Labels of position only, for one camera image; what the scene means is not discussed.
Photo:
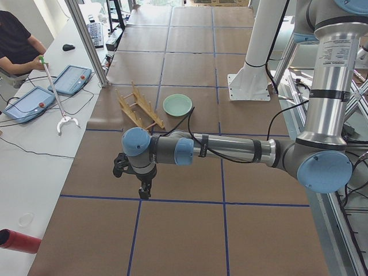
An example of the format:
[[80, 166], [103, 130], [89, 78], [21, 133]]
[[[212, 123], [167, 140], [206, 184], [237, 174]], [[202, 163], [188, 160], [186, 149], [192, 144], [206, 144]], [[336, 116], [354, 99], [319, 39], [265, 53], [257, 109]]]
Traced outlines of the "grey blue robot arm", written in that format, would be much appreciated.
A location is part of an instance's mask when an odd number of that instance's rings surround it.
[[348, 184], [354, 168], [341, 133], [359, 40], [367, 33], [366, 1], [298, 1], [296, 35], [319, 41], [304, 130], [295, 140], [260, 141], [175, 131], [149, 135], [131, 128], [113, 174], [135, 175], [139, 196], [151, 195], [159, 163], [190, 165], [195, 156], [216, 156], [236, 163], [264, 163], [286, 171], [306, 188], [332, 193]]

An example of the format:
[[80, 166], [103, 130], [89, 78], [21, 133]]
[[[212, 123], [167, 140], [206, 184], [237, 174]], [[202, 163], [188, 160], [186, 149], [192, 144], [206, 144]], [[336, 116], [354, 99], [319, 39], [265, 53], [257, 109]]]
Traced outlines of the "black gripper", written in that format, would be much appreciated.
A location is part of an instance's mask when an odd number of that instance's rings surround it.
[[155, 178], [156, 174], [157, 168], [153, 168], [150, 172], [145, 174], [136, 173], [136, 177], [141, 181], [141, 187], [139, 188], [140, 198], [149, 199], [151, 197], [152, 180]]

